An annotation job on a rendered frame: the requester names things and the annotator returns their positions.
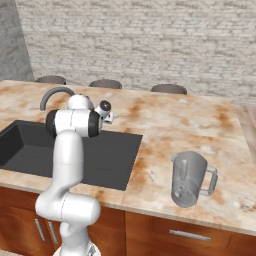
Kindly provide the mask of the dark grey sink basin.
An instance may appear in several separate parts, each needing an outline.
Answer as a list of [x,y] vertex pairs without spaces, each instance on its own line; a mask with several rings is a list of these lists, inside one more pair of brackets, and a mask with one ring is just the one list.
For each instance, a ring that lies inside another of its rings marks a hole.
[[[125,191],[142,135],[102,131],[84,138],[84,184]],[[52,177],[54,139],[44,123],[15,120],[0,132],[0,168]]]

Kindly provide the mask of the wooden drawer front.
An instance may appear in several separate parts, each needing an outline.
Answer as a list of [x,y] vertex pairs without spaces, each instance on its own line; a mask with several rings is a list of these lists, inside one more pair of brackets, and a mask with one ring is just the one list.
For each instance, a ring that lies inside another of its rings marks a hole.
[[256,256],[256,236],[126,212],[127,256]]

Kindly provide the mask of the wooden cupboard door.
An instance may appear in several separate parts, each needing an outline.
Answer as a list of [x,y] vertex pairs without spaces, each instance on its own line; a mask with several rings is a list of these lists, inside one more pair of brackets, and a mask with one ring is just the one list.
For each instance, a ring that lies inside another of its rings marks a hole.
[[101,256],[126,256],[125,212],[106,206],[101,207],[97,222],[88,227],[91,241]]
[[[35,212],[36,193],[0,186],[0,248],[24,256],[52,256],[46,222]],[[44,232],[42,241],[34,219]]]

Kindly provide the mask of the grey curved sink faucet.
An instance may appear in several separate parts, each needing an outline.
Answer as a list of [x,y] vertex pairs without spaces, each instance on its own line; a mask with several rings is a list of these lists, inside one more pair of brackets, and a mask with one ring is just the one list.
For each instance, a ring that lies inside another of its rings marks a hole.
[[50,90],[48,90],[44,96],[42,97],[42,100],[40,102],[40,110],[41,111],[45,111],[46,110],[46,105],[47,105],[47,102],[49,100],[49,98],[55,94],[55,93],[59,93],[59,92],[65,92],[67,93],[69,96],[74,96],[75,95],[75,92],[73,90],[71,90],[70,88],[68,87],[65,87],[65,86],[58,86],[58,87],[54,87]]

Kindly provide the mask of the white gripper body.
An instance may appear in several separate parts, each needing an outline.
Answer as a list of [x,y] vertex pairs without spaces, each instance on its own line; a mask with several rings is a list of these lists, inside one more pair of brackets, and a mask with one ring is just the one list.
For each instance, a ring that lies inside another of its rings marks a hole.
[[110,112],[104,119],[103,122],[107,124],[112,124],[114,120],[114,113]]

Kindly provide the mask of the brown stool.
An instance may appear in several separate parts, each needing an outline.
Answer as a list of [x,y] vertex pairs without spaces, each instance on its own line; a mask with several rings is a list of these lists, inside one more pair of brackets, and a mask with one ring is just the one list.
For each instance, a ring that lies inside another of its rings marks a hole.
[[183,86],[176,84],[157,84],[151,88],[151,92],[162,92],[171,94],[187,94],[187,90]]
[[50,84],[66,84],[66,79],[62,76],[57,75],[48,75],[48,76],[42,76],[38,79],[36,79],[37,83],[50,83]]
[[122,84],[119,81],[112,79],[100,79],[95,80],[89,84],[90,87],[100,87],[100,88],[112,88],[112,89],[121,89]]

